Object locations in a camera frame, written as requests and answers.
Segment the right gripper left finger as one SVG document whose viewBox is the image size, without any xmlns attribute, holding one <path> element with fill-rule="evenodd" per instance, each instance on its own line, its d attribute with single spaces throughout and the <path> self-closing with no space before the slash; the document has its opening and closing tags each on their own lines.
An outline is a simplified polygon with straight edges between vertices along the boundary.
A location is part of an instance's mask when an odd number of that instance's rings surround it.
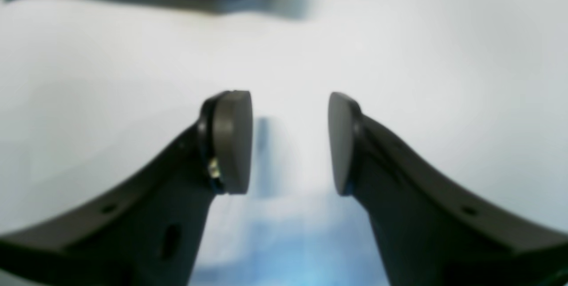
<svg viewBox="0 0 568 286">
<path fill-rule="evenodd" d="M 252 151 L 250 92 L 220 92 L 117 187 L 2 235 L 1 270 L 43 286 L 186 286 L 213 199 L 249 189 Z"/>
</svg>

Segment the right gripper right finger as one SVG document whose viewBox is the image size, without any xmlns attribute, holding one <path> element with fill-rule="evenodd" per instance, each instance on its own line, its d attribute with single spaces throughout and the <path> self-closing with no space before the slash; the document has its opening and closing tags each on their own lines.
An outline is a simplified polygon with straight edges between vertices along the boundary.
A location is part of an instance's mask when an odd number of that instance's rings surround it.
<svg viewBox="0 0 568 286">
<path fill-rule="evenodd" d="M 328 100 L 338 195 L 365 209 L 392 286 L 565 286 L 567 234 L 450 180 L 342 92 Z"/>
</svg>

